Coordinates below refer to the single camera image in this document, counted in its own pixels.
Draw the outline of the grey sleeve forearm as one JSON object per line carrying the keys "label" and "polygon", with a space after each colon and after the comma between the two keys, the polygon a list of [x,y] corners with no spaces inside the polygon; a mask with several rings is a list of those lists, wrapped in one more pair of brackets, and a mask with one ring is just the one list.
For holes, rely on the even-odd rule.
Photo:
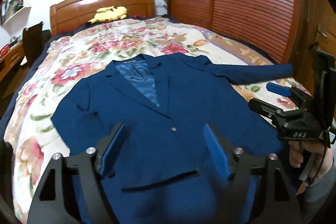
{"label": "grey sleeve forearm", "polygon": [[303,223],[326,223],[335,213],[335,164],[317,184],[297,196]]}

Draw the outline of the person's right hand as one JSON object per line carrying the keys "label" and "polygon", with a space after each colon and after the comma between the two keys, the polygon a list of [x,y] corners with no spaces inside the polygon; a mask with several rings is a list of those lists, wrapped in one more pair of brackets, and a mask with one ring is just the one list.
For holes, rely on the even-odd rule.
{"label": "person's right hand", "polygon": [[329,173],[334,164],[333,149],[327,148],[319,141],[289,142],[289,162],[292,167],[306,166],[313,154],[315,159],[307,174],[309,185],[317,184]]}

